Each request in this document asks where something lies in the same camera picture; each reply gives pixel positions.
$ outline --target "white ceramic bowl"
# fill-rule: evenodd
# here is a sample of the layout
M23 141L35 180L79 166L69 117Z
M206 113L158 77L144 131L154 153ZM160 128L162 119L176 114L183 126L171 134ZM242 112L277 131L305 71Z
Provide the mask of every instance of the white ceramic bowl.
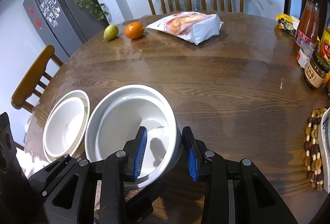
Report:
M140 126L148 131L141 174L136 182L124 183L126 190L149 185L177 163L182 142L171 106L151 87L123 86L96 106L87 125L85 150L91 162L122 150Z
M77 138L85 115L84 103L72 97L61 103L45 126L45 150L52 157L66 153Z
M74 158L78 158L81 154L84 153L85 151L85 144L84 144L84 138L85 138L85 131L87 128L87 123L90 117L90 99L88 97L88 95L82 91L82 90L74 90L71 91L69 93L67 93L66 95L64 95L53 107L52 111L50 112L48 119L46 121L46 125L50 119L50 117L52 116L54 110L61 104L63 103L65 100L71 98L71 97L78 97L82 100L82 102L84 103L84 107L85 107L85 117L84 117L84 121L82 124L82 129L80 130L80 133L78 134L77 138L75 139L74 143L72 144L72 146L65 152L65 153L69 153L71 157ZM47 160L49 162L53 162L57 159L57 157L52 157L49 154L47 154L46 150L45 150L45 143L44 143L44 139L45 139L45 132L44 132L44 137L43 137L43 142L42 142L42 147L44 150L44 154L47 158Z

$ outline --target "refrigerator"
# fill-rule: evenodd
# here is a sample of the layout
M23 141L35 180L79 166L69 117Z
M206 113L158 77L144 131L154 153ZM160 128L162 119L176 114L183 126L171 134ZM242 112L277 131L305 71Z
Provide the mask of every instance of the refrigerator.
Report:
M54 46L63 62L108 26L106 19L98 21L75 0L24 0L23 6L45 45Z

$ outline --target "snack bag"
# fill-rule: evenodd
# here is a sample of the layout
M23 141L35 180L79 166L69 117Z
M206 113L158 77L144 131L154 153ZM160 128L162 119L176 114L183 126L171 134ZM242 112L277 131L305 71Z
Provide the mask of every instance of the snack bag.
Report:
M167 32L198 45L213 35L219 35L222 24L217 14L180 12L151 23L146 29Z
M297 32L297 28L299 25L299 19L296 19L294 16L289 16L286 14L278 14L276 16L276 20L278 21L279 29L290 33L295 36Z

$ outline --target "white plastic bag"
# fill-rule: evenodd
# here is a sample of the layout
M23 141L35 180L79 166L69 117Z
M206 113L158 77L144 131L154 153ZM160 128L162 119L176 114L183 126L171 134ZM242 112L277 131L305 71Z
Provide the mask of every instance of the white plastic bag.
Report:
M163 31L198 45L213 35L219 35L222 24L217 14L180 12L151 23L146 29Z

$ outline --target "tangerine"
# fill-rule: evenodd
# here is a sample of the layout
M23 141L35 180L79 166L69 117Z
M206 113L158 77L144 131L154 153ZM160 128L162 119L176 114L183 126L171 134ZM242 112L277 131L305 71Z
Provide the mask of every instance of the tangerine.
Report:
M128 24L125 29L125 35L129 39L137 39L144 33L144 27L140 22Z

